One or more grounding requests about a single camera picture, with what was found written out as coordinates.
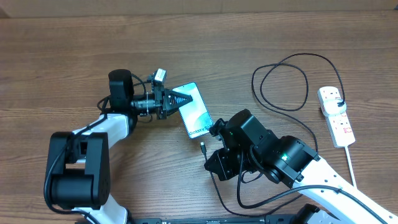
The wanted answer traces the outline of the blue Galaxy S24+ smartphone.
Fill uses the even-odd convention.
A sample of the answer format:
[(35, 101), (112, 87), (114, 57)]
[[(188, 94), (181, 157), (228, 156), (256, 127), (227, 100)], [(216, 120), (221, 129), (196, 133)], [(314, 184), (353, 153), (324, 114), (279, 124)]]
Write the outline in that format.
[(209, 133), (213, 120), (195, 82), (187, 83), (173, 89), (178, 93), (190, 95), (193, 101), (179, 108), (183, 123), (190, 139)]

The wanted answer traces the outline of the white charger plug adapter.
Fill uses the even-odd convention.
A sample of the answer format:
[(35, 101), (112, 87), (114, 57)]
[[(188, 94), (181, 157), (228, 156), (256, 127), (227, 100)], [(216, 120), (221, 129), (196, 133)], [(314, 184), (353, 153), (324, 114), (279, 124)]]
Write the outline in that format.
[(322, 112), (326, 117), (338, 116), (347, 109), (346, 103), (341, 99), (326, 100), (322, 105)]

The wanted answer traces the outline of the white power strip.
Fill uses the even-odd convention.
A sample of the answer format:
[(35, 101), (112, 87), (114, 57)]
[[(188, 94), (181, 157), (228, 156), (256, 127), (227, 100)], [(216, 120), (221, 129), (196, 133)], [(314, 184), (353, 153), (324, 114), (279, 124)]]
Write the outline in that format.
[[(324, 86), (317, 91), (320, 108), (326, 100), (342, 99), (339, 90), (333, 86)], [(354, 133), (346, 111), (338, 116), (326, 117), (326, 124), (330, 132), (333, 145), (337, 148), (347, 147), (355, 142)]]

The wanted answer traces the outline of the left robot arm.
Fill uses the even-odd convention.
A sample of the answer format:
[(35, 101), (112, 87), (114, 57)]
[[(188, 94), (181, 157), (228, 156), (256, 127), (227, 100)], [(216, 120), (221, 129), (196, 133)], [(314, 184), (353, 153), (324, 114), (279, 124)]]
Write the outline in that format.
[(48, 208), (62, 215), (82, 215), (88, 223), (133, 223), (130, 211), (111, 196), (109, 150), (133, 132), (139, 117), (166, 119), (190, 102), (190, 95), (164, 87), (167, 72), (156, 70), (151, 91), (134, 92), (138, 77), (126, 69), (109, 73), (109, 96), (100, 100), (99, 118), (50, 137), (44, 181)]

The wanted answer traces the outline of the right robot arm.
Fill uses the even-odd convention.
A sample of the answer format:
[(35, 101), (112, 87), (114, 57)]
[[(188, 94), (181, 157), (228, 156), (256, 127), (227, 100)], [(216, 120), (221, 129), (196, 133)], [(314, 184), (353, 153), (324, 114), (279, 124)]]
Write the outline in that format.
[(210, 129), (223, 148), (205, 162), (221, 181), (259, 172), (288, 190), (241, 208), (254, 209), (298, 192), (331, 212), (343, 223), (397, 223), (397, 216), (342, 178), (317, 151), (293, 136), (278, 138), (247, 109), (229, 121), (219, 119)]

